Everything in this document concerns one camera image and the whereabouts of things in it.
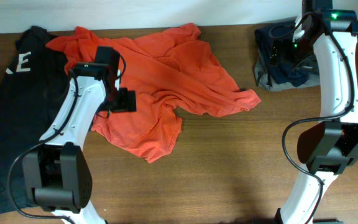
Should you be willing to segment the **red soccer t-shirt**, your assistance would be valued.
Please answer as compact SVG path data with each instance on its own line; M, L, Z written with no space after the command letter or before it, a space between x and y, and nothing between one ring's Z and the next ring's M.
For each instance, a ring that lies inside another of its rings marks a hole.
M222 68L200 30L192 23L136 39L98 37L83 27L60 36L48 48L67 57L66 69L95 60L96 49L117 50L127 67L121 86L135 91L133 113L100 112L91 129L108 142L152 163L170 154L181 133L175 108L222 117L248 111L260 102L253 90L241 90Z

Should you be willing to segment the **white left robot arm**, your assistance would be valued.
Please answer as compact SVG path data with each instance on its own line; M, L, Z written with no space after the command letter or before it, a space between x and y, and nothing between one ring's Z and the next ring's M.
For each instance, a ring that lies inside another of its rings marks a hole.
M121 88L125 65L112 47L78 62L59 112L39 143L19 156L27 198L64 223L105 223L91 203L93 180L83 155L86 135L100 112L135 112L135 91Z

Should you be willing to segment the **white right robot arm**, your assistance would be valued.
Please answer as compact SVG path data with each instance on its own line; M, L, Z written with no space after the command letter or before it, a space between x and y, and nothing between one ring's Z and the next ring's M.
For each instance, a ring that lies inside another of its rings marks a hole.
M332 1L303 1L296 18L292 52L300 60L310 52L316 57L321 89L318 117L289 124L282 134L301 123L316 122L300 134L296 164L286 148L285 157L299 175L274 222L314 223L314 215L328 187L346 167L358 161L358 85L356 46L358 20L355 11L335 9Z

